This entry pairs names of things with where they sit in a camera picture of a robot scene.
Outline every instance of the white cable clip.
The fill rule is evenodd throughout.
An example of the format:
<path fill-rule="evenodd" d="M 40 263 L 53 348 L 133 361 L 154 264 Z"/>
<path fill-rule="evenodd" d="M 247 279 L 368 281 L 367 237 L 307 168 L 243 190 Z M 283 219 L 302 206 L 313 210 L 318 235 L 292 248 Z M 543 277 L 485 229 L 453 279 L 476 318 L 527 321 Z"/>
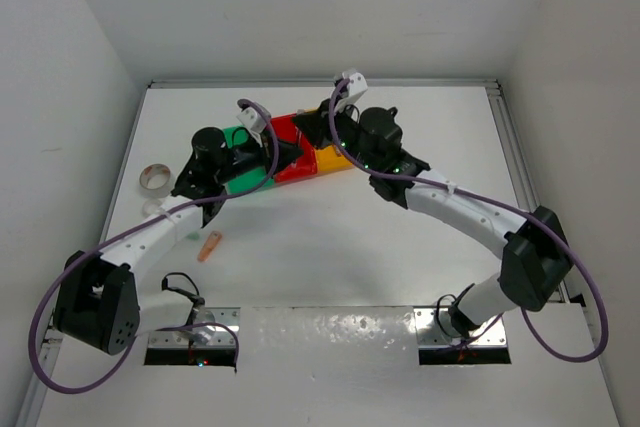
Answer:
<path fill-rule="evenodd" d="M 454 184 L 450 180 L 447 180 L 446 184 L 447 184 L 447 191 L 449 192 L 449 195 L 455 194 L 456 189 L 458 188 L 458 184 Z"/>
<path fill-rule="evenodd" d="M 171 218 L 172 214 L 170 214 L 168 211 L 164 210 L 162 207 L 158 207 L 154 213 L 156 215 L 164 215 L 165 218 L 169 222 L 171 222 L 173 224 L 173 235 L 174 235 L 175 243 L 177 244 L 178 241 L 180 240 L 180 239 L 178 239 L 178 224 L 176 224 L 176 221 Z"/>
<path fill-rule="evenodd" d="M 265 116 L 271 120 L 271 114 L 267 109 L 258 103 L 256 103 L 256 106 L 262 109 Z M 236 118 L 242 123 L 244 128 L 247 129 L 249 135 L 255 139 L 258 145 L 262 146 L 262 137 L 260 134 L 262 134 L 264 129 L 267 127 L 267 122 L 265 122 L 265 119 L 256 112 L 256 109 L 254 107 L 244 107 L 242 112 L 240 112 Z"/>
<path fill-rule="evenodd" d="M 336 83 L 347 79 L 349 83 L 336 103 L 336 113 L 342 112 L 347 105 L 355 104 L 368 89 L 367 80 L 356 69 L 349 69 L 334 78 Z"/>

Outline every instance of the white wall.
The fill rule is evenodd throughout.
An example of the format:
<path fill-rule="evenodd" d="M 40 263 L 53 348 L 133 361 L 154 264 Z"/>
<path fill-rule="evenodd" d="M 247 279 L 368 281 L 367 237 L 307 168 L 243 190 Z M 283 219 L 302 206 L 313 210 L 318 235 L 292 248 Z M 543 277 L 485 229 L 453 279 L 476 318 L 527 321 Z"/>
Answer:
<path fill-rule="evenodd" d="M 640 0 L 543 0 L 506 84 L 544 203 L 595 274 L 623 425 L 638 425 Z"/>
<path fill-rule="evenodd" d="M 130 72 L 495 77 L 539 0 L 87 0 Z"/>
<path fill-rule="evenodd" d="M 27 330 L 66 258 L 98 239 L 140 92 L 84 0 L 0 0 L 0 425 Z"/>

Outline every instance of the tape roll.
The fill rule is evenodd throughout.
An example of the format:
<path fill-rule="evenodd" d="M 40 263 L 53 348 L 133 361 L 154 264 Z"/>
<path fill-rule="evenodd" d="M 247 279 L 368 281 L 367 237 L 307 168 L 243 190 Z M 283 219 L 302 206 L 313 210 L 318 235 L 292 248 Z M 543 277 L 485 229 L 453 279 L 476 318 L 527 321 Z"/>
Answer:
<path fill-rule="evenodd" d="M 140 173 L 140 190 L 145 197 L 166 197 L 173 190 L 174 183 L 171 170 L 164 164 L 151 164 Z"/>

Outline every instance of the black bracket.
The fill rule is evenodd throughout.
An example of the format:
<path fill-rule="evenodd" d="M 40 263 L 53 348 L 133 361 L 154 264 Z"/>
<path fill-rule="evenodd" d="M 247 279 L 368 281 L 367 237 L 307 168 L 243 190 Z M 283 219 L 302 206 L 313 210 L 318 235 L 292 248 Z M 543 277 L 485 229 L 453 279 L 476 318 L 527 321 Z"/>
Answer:
<path fill-rule="evenodd" d="M 65 268 L 82 254 L 72 255 Z M 93 256 L 60 286 L 53 314 L 60 332 L 115 355 L 133 343 L 139 324 L 135 279 L 128 265 Z"/>
<path fill-rule="evenodd" d="M 540 206 L 532 215 L 567 241 L 552 210 Z M 507 234 L 507 240 L 502 251 L 500 287 L 516 305 L 538 312 L 569 273 L 572 262 L 531 222 L 524 223 L 515 234 Z"/>

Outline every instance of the colorful block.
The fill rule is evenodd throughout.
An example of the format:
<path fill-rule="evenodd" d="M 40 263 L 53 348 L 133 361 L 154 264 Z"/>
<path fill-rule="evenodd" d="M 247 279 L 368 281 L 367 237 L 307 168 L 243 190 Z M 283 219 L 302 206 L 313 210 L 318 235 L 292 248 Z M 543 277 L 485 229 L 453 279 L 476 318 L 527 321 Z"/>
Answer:
<path fill-rule="evenodd" d="M 236 133 L 236 135 L 233 136 L 233 132 L 238 127 L 239 126 L 223 129 L 224 137 L 225 137 L 225 140 L 227 141 L 227 145 L 233 146 L 234 145 L 233 141 L 235 141 L 236 144 L 241 144 L 242 142 L 245 142 L 249 138 L 245 130 L 239 130 Z M 227 185 L 227 191 L 230 194 L 235 194 L 238 192 L 244 192 L 245 190 L 249 190 L 251 187 L 253 187 L 262 179 L 264 179 L 265 175 L 267 175 L 267 171 L 263 167 L 254 169 L 251 172 L 247 172 L 246 174 L 241 175 L 237 179 L 234 179 L 231 182 L 229 182 L 229 184 Z M 260 190 L 267 189 L 270 186 L 272 186 L 274 183 L 275 182 L 273 179 L 269 179 L 267 180 L 267 183 L 260 188 Z"/>
<path fill-rule="evenodd" d="M 293 116 L 294 114 L 291 114 L 271 119 L 271 123 L 278 138 L 286 142 L 298 144 L 304 152 L 302 157 L 300 157 L 295 163 L 291 164 L 282 172 L 279 172 L 274 176 L 276 184 L 291 182 L 293 180 L 302 180 L 318 173 L 315 151 L 309 141 L 302 137 L 300 131 L 298 131 L 296 126 L 293 125 L 293 122 L 291 121 Z"/>
<path fill-rule="evenodd" d="M 351 162 L 344 158 L 338 149 L 333 145 L 322 150 L 316 150 L 316 164 L 318 165 L 318 174 L 328 174 L 336 170 L 348 169 Z"/>

